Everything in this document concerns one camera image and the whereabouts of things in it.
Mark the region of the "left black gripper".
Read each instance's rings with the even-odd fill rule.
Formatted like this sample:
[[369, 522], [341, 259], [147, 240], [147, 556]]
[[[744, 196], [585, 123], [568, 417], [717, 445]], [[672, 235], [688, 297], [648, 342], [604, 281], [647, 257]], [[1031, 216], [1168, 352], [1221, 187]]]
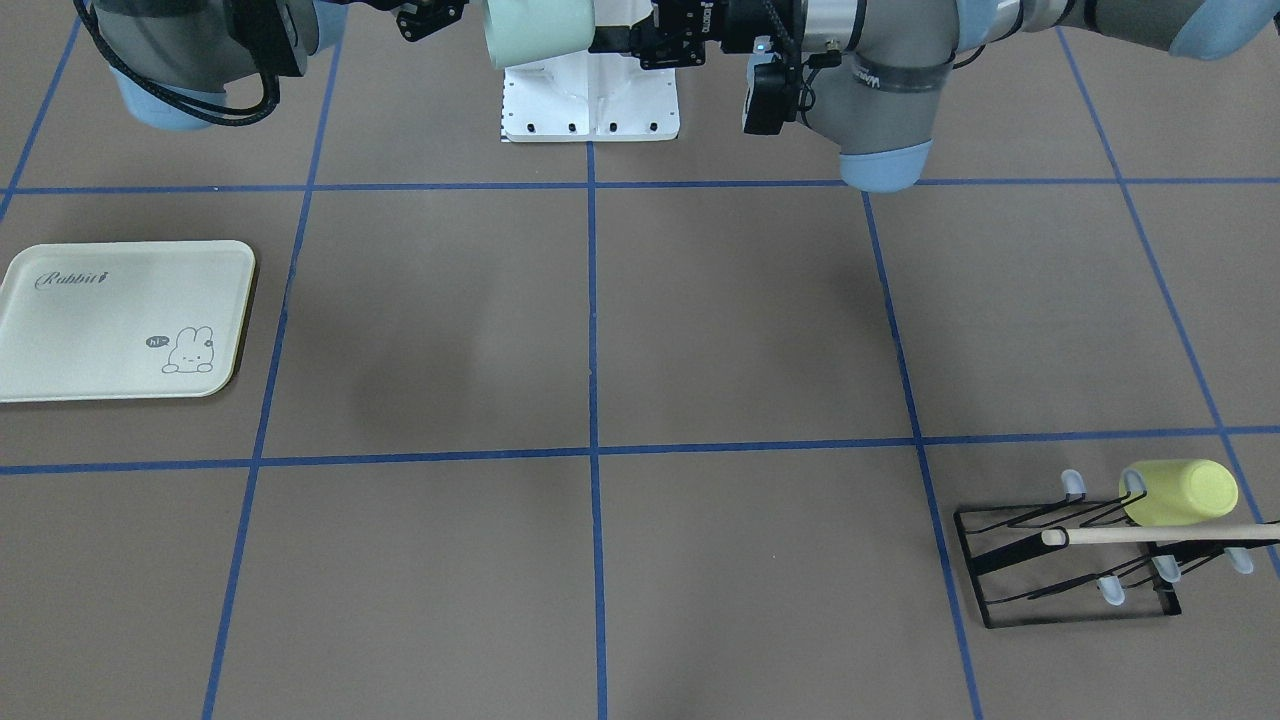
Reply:
[[645, 70], [699, 67], [708, 44], [726, 54], [800, 58], [792, 1], [652, 1], [650, 9], [628, 28], [595, 28], [588, 51], [630, 55]]

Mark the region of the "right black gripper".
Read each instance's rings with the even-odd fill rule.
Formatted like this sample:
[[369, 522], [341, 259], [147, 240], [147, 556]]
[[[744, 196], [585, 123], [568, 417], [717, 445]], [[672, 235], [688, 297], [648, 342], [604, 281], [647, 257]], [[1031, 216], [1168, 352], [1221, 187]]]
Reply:
[[403, 1], [396, 9], [396, 26], [408, 42], [417, 42], [460, 22], [470, 1]]

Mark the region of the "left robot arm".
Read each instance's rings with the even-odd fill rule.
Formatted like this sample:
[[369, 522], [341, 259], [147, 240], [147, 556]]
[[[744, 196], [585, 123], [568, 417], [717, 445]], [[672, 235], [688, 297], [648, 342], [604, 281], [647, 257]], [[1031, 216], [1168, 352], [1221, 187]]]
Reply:
[[1212, 61], [1276, 26], [1275, 1], [655, 1], [590, 51], [645, 70], [700, 65], [709, 42], [745, 54], [745, 133], [805, 126], [846, 184], [890, 193], [920, 179], [950, 76], [992, 44], [1068, 27]]

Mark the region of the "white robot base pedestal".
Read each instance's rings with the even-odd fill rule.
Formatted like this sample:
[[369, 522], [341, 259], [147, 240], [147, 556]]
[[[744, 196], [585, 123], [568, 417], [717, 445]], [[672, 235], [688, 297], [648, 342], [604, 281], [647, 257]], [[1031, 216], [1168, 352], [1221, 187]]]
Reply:
[[504, 142], [662, 142], [680, 129], [672, 69], [645, 70], [631, 56], [581, 51], [504, 72]]

